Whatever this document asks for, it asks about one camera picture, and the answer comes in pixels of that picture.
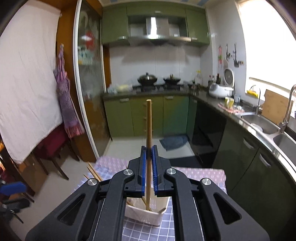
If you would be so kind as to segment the medium brown chopstick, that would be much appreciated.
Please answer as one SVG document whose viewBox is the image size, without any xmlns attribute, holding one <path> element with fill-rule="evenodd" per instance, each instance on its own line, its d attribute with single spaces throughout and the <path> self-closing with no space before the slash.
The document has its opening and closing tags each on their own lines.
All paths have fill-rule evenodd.
<svg viewBox="0 0 296 241">
<path fill-rule="evenodd" d="M 149 204 L 147 203 L 145 197 L 142 197 L 142 201 L 145 205 L 145 209 L 148 210 L 148 211 L 152 211 L 152 209 L 150 208 Z"/>
</svg>

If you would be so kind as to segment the steel kitchen faucet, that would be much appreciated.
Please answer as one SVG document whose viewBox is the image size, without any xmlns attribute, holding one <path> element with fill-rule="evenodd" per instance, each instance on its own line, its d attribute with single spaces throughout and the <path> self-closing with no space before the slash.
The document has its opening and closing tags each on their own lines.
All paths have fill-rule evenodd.
<svg viewBox="0 0 296 241">
<path fill-rule="evenodd" d="M 294 84 L 290 90 L 285 117 L 283 118 L 283 121 L 280 123 L 280 133 L 283 133 L 288 125 L 288 118 L 290 116 L 290 107 L 292 105 L 292 94 L 295 91 L 295 89 L 296 89 L 296 85 Z"/>
</svg>

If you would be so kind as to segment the white plastic utensil holder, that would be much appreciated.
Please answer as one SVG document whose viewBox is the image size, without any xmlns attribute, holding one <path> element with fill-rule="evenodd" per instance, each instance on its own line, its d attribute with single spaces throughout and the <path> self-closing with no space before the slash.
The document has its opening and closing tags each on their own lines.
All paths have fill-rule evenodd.
<svg viewBox="0 0 296 241">
<path fill-rule="evenodd" d="M 152 211 L 145 209 L 145 205 L 140 198 L 128 198 L 135 200 L 135 206 L 130 206 L 126 203 L 125 217 L 131 218 L 136 221 L 154 226 L 160 226 L 165 212 L 168 209 L 169 198 L 168 197 L 156 197 L 152 196 L 150 200 L 150 208 Z M 159 213 L 159 210 L 166 207 L 166 211 Z"/>
</svg>

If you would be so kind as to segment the blue floor mat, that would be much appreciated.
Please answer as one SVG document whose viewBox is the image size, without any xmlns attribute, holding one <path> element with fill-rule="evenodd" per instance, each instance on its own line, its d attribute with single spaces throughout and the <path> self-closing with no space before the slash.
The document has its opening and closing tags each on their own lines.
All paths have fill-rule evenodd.
<svg viewBox="0 0 296 241">
<path fill-rule="evenodd" d="M 159 141 L 166 151 L 181 148 L 188 142 L 188 137 L 184 135 L 165 137 Z"/>
</svg>

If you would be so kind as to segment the white hanging sheet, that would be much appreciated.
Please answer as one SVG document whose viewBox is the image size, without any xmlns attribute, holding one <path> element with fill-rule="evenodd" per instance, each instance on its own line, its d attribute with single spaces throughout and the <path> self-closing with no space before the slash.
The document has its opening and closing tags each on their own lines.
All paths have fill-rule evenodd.
<svg viewBox="0 0 296 241">
<path fill-rule="evenodd" d="M 28 1 L 1 35 L 1 137 L 17 164 L 62 123 L 53 74 L 59 16 Z"/>
</svg>

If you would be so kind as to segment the purple hanging apron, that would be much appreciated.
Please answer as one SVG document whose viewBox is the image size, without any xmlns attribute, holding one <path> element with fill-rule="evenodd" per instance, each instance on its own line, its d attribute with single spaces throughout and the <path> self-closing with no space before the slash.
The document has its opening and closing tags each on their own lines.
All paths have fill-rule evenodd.
<svg viewBox="0 0 296 241">
<path fill-rule="evenodd" d="M 57 82 L 57 95 L 60 103 L 64 128 L 69 138 L 74 138 L 85 133 L 84 127 L 75 109 L 71 93 L 70 80 L 65 71 L 64 45 L 60 45 L 57 67 L 53 71 Z"/>
</svg>

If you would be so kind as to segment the green lower cabinets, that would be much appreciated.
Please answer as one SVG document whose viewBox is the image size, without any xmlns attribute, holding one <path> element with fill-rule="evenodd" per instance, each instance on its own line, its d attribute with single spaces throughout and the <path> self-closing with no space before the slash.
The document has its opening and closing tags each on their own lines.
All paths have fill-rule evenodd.
<svg viewBox="0 0 296 241">
<path fill-rule="evenodd" d="M 105 94 L 103 102 L 111 138 L 193 132 L 197 97 L 184 91 Z"/>
</svg>

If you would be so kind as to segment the green cabinets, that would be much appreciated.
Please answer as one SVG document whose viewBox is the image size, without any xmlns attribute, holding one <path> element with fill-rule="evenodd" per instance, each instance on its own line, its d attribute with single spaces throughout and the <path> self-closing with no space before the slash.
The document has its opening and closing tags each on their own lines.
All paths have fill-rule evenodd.
<svg viewBox="0 0 296 241">
<path fill-rule="evenodd" d="M 193 132 L 197 97 L 184 91 L 105 94 L 103 102 L 111 138 Z"/>
<path fill-rule="evenodd" d="M 165 1 L 135 1 L 103 8 L 104 45 L 193 45 L 210 43 L 206 11 Z"/>
</svg>

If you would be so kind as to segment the yellow mug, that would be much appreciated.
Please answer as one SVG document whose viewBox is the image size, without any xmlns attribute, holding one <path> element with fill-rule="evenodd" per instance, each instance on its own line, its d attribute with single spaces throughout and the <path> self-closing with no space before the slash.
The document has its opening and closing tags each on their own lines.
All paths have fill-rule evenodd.
<svg viewBox="0 0 296 241">
<path fill-rule="evenodd" d="M 234 105 L 234 99 L 232 97 L 225 97 L 224 99 L 224 106 L 227 109 L 232 109 Z"/>
</svg>

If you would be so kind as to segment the wooden cutting board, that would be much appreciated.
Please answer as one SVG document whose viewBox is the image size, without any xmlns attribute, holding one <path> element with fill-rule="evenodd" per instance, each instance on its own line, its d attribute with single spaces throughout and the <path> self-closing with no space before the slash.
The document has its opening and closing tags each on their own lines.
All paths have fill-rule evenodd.
<svg viewBox="0 0 296 241">
<path fill-rule="evenodd" d="M 268 89 L 265 91 L 264 97 L 265 102 L 262 104 L 261 115 L 274 124 L 279 125 L 284 121 L 287 112 L 288 98 Z"/>
</svg>

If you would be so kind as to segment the gas stove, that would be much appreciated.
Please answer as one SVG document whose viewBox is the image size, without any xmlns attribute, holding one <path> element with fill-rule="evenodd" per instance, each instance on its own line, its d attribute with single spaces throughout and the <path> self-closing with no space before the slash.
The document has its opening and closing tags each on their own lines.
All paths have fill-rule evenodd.
<svg viewBox="0 0 296 241">
<path fill-rule="evenodd" d="M 168 84 L 157 84 L 157 85 L 151 85 L 151 86 L 133 86 L 132 90 L 136 93 L 141 92 L 157 92 L 157 91 L 181 91 L 184 89 L 183 84 L 178 85 L 168 85 Z"/>
</svg>

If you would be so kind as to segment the black wok right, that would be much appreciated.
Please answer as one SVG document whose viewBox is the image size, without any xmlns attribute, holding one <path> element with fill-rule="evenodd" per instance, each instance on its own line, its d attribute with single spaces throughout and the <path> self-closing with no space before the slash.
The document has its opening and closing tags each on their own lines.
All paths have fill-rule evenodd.
<svg viewBox="0 0 296 241">
<path fill-rule="evenodd" d="M 168 85 L 177 85 L 180 82 L 180 78 L 175 77 L 173 74 L 170 74 L 169 77 L 163 78 L 165 84 Z"/>
</svg>

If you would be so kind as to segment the black wok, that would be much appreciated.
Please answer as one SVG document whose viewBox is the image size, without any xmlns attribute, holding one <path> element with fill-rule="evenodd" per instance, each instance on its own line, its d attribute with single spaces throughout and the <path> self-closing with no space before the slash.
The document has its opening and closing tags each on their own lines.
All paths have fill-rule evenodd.
<svg viewBox="0 0 296 241">
<path fill-rule="evenodd" d="M 143 86 L 151 86 L 157 82 L 158 78 L 155 75 L 149 74 L 148 72 L 145 75 L 138 77 L 137 81 Z"/>
<path fill-rule="evenodd" d="M 173 74 L 170 74 L 169 77 L 163 78 L 165 84 L 168 85 L 177 85 L 180 82 L 180 78 L 175 77 Z"/>
</svg>

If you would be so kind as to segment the black wok left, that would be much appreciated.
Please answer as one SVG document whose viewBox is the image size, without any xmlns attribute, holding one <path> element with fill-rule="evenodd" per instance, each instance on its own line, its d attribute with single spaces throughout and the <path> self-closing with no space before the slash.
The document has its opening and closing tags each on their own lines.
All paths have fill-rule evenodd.
<svg viewBox="0 0 296 241">
<path fill-rule="evenodd" d="M 148 72 L 145 75 L 138 77 L 137 81 L 143 86 L 151 86 L 157 82 L 158 78 L 155 75 L 149 74 Z"/>
</svg>

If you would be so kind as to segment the steel range hood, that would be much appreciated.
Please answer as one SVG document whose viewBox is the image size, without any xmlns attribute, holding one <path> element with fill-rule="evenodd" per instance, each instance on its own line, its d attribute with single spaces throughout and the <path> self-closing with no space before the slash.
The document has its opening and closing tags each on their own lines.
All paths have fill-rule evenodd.
<svg viewBox="0 0 296 241">
<path fill-rule="evenodd" d="M 186 19 L 177 16 L 130 16 L 128 42 L 131 45 L 172 45 L 190 43 Z"/>
</svg>

